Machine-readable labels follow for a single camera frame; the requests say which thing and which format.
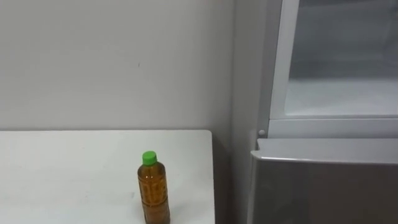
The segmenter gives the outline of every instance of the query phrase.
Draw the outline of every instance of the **green bottle cap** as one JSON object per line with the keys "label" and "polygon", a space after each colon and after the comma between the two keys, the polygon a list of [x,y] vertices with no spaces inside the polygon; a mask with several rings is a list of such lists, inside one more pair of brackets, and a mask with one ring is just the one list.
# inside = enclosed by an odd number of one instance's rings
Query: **green bottle cap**
{"label": "green bottle cap", "polygon": [[142,163],[145,166],[152,166],[157,162],[156,152],[154,151],[146,151],[142,155]]}

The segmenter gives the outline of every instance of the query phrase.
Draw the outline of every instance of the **brown liquid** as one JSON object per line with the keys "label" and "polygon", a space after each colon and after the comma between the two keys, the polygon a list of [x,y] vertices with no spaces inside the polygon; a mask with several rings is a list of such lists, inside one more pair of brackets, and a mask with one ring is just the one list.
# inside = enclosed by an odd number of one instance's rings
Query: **brown liquid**
{"label": "brown liquid", "polygon": [[169,224],[166,170],[162,163],[138,168],[139,189],[146,224]]}

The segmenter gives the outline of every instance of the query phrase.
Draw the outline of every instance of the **bottled tea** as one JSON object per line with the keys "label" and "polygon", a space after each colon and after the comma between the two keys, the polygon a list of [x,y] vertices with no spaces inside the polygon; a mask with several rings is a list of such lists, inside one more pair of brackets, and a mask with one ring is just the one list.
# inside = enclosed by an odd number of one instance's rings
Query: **bottled tea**
{"label": "bottled tea", "polygon": [[169,224],[166,170],[154,151],[143,153],[138,181],[146,224]]}

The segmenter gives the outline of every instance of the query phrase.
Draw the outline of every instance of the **refrigerator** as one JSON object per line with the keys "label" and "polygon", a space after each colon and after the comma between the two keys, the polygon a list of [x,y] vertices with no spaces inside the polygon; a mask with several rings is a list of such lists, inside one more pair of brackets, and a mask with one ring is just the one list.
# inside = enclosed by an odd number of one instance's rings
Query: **refrigerator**
{"label": "refrigerator", "polygon": [[237,0],[236,223],[398,223],[398,2]]}

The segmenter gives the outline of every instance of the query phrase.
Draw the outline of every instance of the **silver refrigerator door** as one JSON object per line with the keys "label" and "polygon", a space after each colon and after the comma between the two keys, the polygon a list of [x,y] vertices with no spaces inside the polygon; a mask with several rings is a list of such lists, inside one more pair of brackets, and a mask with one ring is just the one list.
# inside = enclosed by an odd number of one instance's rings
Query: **silver refrigerator door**
{"label": "silver refrigerator door", "polygon": [[248,224],[398,223],[398,139],[258,139]]}

